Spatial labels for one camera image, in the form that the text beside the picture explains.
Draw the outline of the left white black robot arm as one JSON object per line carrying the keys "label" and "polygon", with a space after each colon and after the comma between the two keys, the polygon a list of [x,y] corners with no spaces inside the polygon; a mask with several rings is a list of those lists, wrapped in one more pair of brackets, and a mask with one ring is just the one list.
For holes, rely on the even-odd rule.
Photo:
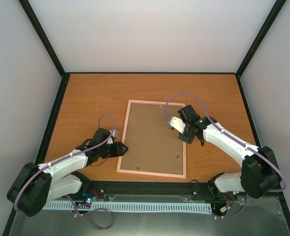
{"label": "left white black robot arm", "polygon": [[100,158],[124,156],[128,147],[116,142],[117,130],[99,128],[91,139],[85,140],[69,154],[42,164],[32,162],[23,166],[6,198],[16,211],[32,217],[52,200],[75,194],[84,198],[90,191],[90,180],[79,171]]}

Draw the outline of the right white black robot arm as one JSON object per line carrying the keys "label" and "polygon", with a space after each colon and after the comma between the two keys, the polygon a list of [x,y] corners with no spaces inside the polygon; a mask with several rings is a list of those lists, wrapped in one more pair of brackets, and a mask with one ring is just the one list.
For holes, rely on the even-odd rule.
{"label": "right white black robot arm", "polygon": [[178,110],[178,115],[179,117],[169,120],[169,126],[179,132],[178,138],[181,141],[191,144],[197,138],[202,146],[209,142],[229,155],[241,167],[239,173],[219,173],[212,177],[208,181],[208,190],[212,195],[244,192],[258,199],[265,193],[278,189],[283,178],[271,148],[259,148],[243,141],[227,131],[214,118],[201,118],[192,105]]}

